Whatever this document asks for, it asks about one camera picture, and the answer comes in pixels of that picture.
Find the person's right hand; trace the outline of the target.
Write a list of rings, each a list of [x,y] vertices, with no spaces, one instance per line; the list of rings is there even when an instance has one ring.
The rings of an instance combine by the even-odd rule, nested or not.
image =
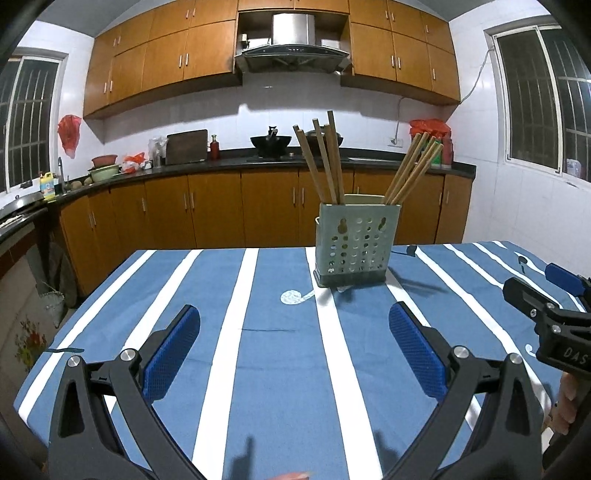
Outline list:
[[[557,402],[545,418],[545,425],[559,435],[567,435],[577,413],[579,380],[573,374],[564,372],[559,386]]]

